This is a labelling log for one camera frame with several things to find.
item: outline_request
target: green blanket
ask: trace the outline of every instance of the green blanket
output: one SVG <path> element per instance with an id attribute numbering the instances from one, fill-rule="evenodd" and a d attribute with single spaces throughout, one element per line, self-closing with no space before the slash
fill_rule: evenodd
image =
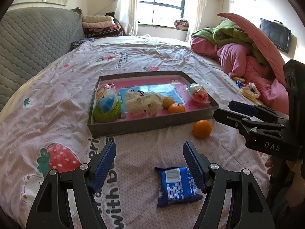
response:
<path id="1" fill-rule="evenodd" d="M 204 28 L 192 34 L 192 37 L 202 37 L 214 45 L 224 46 L 229 43 L 236 43 L 246 46 L 251 50 L 252 55 L 263 65 L 268 61 L 257 48 L 254 41 L 239 26 L 230 20 L 225 20 L 215 28 Z"/>

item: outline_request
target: television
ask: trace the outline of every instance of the television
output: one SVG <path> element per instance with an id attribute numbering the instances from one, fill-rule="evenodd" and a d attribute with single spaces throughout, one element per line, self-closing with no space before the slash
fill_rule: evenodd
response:
<path id="1" fill-rule="evenodd" d="M 274 45 L 281 51 L 288 53 L 291 43 L 291 30 L 281 22 L 271 22 L 260 18 L 260 30 L 262 30 Z"/>

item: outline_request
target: silver bolt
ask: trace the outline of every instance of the silver bolt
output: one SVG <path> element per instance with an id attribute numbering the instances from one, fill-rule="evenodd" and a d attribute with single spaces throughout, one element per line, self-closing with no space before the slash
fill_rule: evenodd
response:
<path id="1" fill-rule="evenodd" d="M 211 164 L 210 166 L 211 166 L 212 169 L 218 169 L 219 168 L 218 164 Z"/>
<path id="2" fill-rule="evenodd" d="M 242 172 L 245 173 L 246 175 L 249 175 L 251 173 L 251 171 L 248 169 L 243 169 Z"/>
<path id="3" fill-rule="evenodd" d="M 85 170 L 85 169 L 88 169 L 88 167 L 89 167 L 88 164 L 82 164 L 82 165 L 80 166 L 80 169 Z"/>
<path id="4" fill-rule="evenodd" d="M 55 169 L 50 170 L 49 174 L 51 176 L 55 175 L 57 173 L 57 171 Z"/>

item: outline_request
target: green ring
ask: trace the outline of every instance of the green ring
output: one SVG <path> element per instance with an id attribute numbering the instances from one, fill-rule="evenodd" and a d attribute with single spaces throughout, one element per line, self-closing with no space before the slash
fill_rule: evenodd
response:
<path id="1" fill-rule="evenodd" d="M 103 114 L 98 108 L 98 106 L 95 106 L 92 115 L 95 121 L 100 123 L 105 123 L 105 122 L 114 121 L 116 118 L 120 116 L 121 111 L 122 111 L 121 102 L 118 100 L 116 106 L 110 112 Z"/>

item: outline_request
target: beige folded blanket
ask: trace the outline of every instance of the beige folded blanket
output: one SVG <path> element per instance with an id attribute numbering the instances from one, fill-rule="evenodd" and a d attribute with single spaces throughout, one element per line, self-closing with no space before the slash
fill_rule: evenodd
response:
<path id="1" fill-rule="evenodd" d="M 113 17 L 108 15 L 86 15 L 83 16 L 83 22 L 93 23 L 93 22 L 107 22 L 113 21 Z"/>
<path id="2" fill-rule="evenodd" d="M 109 22 L 82 22 L 83 28 L 106 28 L 110 26 L 115 26 L 115 23 L 113 21 Z"/>

